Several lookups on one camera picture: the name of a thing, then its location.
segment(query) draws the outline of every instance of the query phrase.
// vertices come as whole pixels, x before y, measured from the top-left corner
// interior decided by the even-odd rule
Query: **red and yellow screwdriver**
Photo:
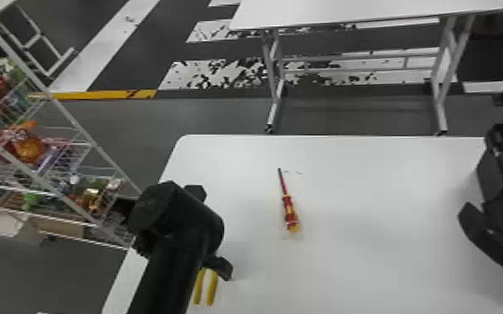
[[[285,185],[285,180],[282,178],[281,168],[277,168],[279,172],[279,181],[281,182],[282,188],[282,204],[285,209],[285,225],[287,230],[291,233],[298,232],[300,230],[300,224],[298,222],[297,213],[292,207],[291,196],[287,193],[287,186]]]

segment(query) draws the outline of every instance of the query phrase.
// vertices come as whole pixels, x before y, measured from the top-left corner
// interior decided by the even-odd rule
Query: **white table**
[[[242,0],[230,24],[232,31],[264,30],[263,57],[271,90],[272,106],[267,118],[266,132],[273,132],[286,73],[319,72],[319,70],[285,69],[285,62],[312,62],[364,59],[366,57],[327,56],[284,58],[279,39],[279,28],[320,26],[337,23],[381,22],[395,19],[446,17],[438,53],[406,53],[404,55],[379,55],[372,58],[404,57],[402,70],[431,70],[430,84],[436,111],[437,135],[448,131],[445,115],[445,99],[477,13],[503,12],[503,0]],[[453,28],[459,16],[466,16],[458,40]],[[450,63],[443,78],[439,68],[449,49]],[[435,57],[433,67],[409,67],[409,57]],[[331,68],[331,71],[347,72],[346,68]],[[366,68],[368,71],[386,71],[386,68]]]
[[[459,228],[481,202],[479,138],[191,135],[160,181],[204,185],[234,265],[189,313],[503,314],[503,270]],[[303,226],[284,239],[277,167]],[[146,266],[130,250],[104,305],[125,314]]]

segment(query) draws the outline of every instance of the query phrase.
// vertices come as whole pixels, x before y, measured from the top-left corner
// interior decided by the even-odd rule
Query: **floor tape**
[[[156,94],[155,89],[127,90],[97,90],[91,92],[54,93],[58,100],[88,100],[88,99],[151,99]]]

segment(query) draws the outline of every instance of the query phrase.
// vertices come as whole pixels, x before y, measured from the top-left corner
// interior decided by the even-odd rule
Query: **white shelving unit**
[[[0,48],[0,217],[49,236],[128,248],[132,235],[114,205],[140,188],[1,36]],[[58,230],[67,228],[74,231]]]

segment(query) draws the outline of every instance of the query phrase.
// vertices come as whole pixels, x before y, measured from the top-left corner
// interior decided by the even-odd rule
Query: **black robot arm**
[[[216,250],[224,223],[203,201],[200,185],[181,189],[168,181],[147,188],[133,208],[129,230],[134,248],[149,259],[129,314],[184,314],[202,267],[228,281],[232,265]]]

